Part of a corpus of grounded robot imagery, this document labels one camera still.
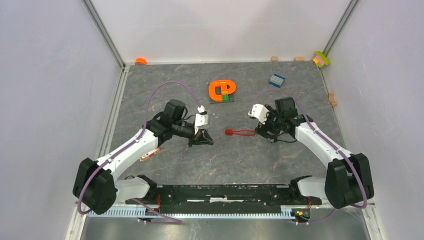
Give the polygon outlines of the red key with cord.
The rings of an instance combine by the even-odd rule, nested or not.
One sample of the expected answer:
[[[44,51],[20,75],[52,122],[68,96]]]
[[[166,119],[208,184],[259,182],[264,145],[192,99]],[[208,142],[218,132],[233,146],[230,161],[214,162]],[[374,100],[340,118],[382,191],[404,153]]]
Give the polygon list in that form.
[[[256,132],[250,129],[242,129],[242,130],[225,129],[224,133],[226,136],[252,137],[256,135]]]

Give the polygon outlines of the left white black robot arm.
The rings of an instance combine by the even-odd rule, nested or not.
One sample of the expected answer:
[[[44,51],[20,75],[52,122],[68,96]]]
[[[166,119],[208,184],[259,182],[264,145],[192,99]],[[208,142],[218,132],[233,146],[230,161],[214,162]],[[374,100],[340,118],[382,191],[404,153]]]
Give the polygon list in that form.
[[[195,119],[188,122],[186,104],[169,100],[163,111],[148,120],[129,140],[112,152],[96,159],[84,159],[78,167],[72,193],[78,199],[78,212],[82,215],[93,211],[101,215],[115,203],[140,199],[145,204],[157,198],[154,183],[145,176],[120,179],[120,176],[142,156],[157,150],[173,136],[188,140],[188,146],[213,145],[214,141],[205,128],[209,116],[205,107],[197,108]]]

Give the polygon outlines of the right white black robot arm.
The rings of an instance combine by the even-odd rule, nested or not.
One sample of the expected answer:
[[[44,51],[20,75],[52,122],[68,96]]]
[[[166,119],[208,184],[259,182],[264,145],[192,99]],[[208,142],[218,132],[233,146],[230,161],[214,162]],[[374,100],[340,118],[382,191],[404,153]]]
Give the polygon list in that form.
[[[300,111],[292,97],[275,100],[275,107],[255,103],[248,115],[258,120],[255,132],[271,143],[288,134],[306,146],[324,165],[325,177],[311,175],[290,181],[289,199],[302,204],[309,197],[327,200],[334,208],[365,208],[374,197],[369,159],[352,153],[323,133],[307,114]]]

